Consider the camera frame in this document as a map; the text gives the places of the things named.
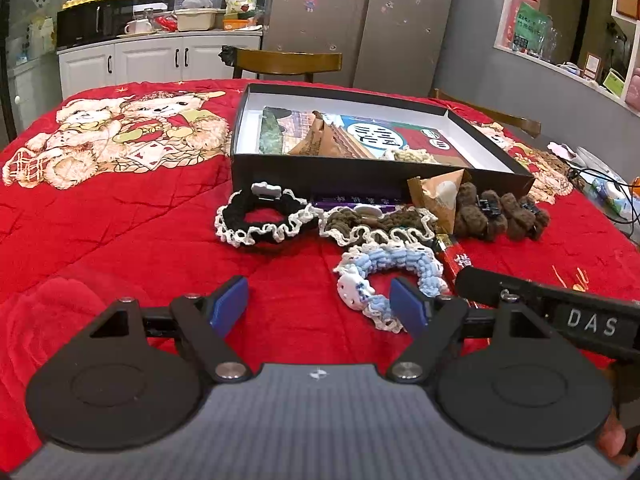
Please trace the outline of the person's right hand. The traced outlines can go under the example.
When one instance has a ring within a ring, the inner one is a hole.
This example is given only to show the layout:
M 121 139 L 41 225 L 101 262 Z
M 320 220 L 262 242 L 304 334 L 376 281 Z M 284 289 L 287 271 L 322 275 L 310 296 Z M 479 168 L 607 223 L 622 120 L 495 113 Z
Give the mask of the person's right hand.
M 597 448 L 614 464 L 625 467 L 639 454 L 639 438 L 634 445 L 630 444 L 630 433 L 624 428 L 612 408 L 597 437 Z

